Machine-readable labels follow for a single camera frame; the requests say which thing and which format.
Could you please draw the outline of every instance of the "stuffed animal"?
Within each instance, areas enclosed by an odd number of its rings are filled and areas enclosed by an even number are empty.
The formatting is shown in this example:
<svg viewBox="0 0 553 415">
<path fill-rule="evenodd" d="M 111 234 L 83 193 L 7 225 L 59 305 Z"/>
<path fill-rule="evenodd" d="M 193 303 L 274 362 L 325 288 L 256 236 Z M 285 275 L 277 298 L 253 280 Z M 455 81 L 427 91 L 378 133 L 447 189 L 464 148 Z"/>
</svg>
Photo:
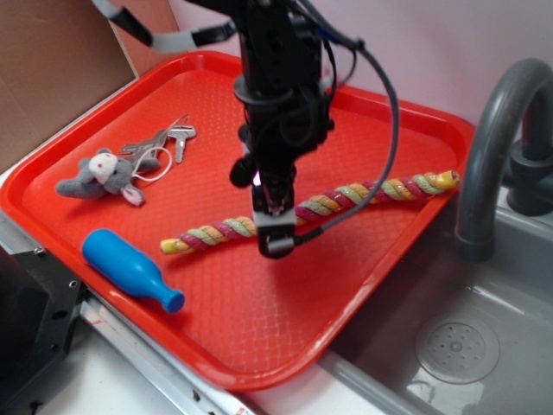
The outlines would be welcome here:
<svg viewBox="0 0 553 415">
<path fill-rule="evenodd" d="M 129 203 L 142 205 L 146 199 L 140 189 L 130 182 L 138 171 L 150 172 L 159 168 L 157 158 L 146 158 L 131 163 L 108 149 L 101 149 L 93 158 L 79 162 L 79 174 L 74 179 L 59 182 L 58 194 L 76 199 L 99 199 L 111 193 L 121 194 Z"/>
</svg>

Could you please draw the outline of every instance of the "red tray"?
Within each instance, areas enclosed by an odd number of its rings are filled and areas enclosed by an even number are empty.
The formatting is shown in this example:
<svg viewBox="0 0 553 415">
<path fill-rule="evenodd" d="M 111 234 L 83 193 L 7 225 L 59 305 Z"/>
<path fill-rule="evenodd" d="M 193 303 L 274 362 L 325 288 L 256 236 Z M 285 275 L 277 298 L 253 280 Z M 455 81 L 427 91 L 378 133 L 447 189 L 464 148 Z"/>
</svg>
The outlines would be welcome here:
<svg viewBox="0 0 553 415">
<path fill-rule="evenodd" d="M 237 58 L 212 52 L 168 61 L 31 156 L 0 190 L 0 206 L 91 290 L 198 374 L 247 391 L 273 386 L 312 363 L 449 196 L 369 207 L 280 260 L 262 257 L 253 239 L 163 255 L 162 239 L 251 212 L 250 191 L 228 179 L 243 151 L 237 131 L 244 113 L 232 93 L 240 72 Z M 184 162 L 160 181 L 135 181 L 146 195 L 143 206 L 133 207 L 120 195 L 82 201 L 55 193 L 58 181 L 77 175 L 81 158 L 153 137 L 185 113 L 198 135 L 188 141 Z M 385 97 L 343 87 L 331 115 L 335 131 L 297 164 L 297 202 L 376 180 L 385 163 L 391 133 Z M 401 116 L 392 177 L 463 171 L 474 132 L 469 124 L 407 103 Z M 172 152 L 174 146 L 167 144 Z M 101 227 L 154 259 L 166 283 L 187 296 L 180 312 L 170 315 L 153 300 L 125 295 L 85 264 L 82 243 Z"/>
</svg>

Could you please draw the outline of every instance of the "twisted rope toy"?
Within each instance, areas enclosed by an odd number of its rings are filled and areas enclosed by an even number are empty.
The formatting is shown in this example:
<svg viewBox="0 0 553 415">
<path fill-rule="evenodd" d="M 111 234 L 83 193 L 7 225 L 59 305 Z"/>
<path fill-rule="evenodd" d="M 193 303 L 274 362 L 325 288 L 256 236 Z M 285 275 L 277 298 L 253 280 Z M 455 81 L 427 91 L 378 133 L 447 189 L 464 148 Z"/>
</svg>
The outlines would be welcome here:
<svg viewBox="0 0 553 415">
<path fill-rule="evenodd" d="M 452 170 L 439 175 L 426 173 L 411 178 L 391 179 L 383 183 L 371 200 L 371 204 L 428 199 L 433 195 L 439 195 L 446 190 L 458 187 L 460 182 L 461 177 Z M 313 196 L 295 207 L 297 226 L 320 220 L 343 208 L 352 208 L 358 205 L 366 198 L 373 186 L 372 182 L 352 183 L 328 191 L 324 195 Z M 256 235 L 253 220 L 239 216 L 236 219 L 227 219 L 197 229 L 189 229 L 179 238 L 162 240 L 160 247 L 166 254 L 192 253 L 203 251 L 222 242 L 251 238 Z"/>
</svg>

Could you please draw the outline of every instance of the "sink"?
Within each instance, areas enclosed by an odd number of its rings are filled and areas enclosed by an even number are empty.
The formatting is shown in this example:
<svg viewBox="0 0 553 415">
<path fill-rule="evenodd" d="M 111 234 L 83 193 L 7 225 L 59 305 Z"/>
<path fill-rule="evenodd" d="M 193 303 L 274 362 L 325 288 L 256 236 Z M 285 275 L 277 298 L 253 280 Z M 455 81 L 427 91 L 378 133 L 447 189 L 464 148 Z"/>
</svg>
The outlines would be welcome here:
<svg viewBox="0 0 553 415">
<path fill-rule="evenodd" d="M 331 350 L 420 413 L 553 413 L 553 227 L 498 207 L 495 254 L 455 253 L 449 203 Z"/>
</svg>

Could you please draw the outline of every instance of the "faucet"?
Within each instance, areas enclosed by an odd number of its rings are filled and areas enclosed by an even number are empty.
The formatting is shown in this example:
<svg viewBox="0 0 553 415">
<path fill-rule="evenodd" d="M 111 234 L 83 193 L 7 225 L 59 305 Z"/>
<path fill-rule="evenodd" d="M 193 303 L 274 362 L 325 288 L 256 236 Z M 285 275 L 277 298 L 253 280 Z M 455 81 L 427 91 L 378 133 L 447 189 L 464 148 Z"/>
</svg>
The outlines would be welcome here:
<svg viewBox="0 0 553 415">
<path fill-rule="evenodd" d="M 515 141 L 521 123 L 522 138 Z M 493 255 L 502 183 L 513 211 L 538 216 L 553 210 L 553 72 L 538 59 L 507 70 L 474 134 L 455 226 L 457 252 L 467 261 Z"/>
</svg>

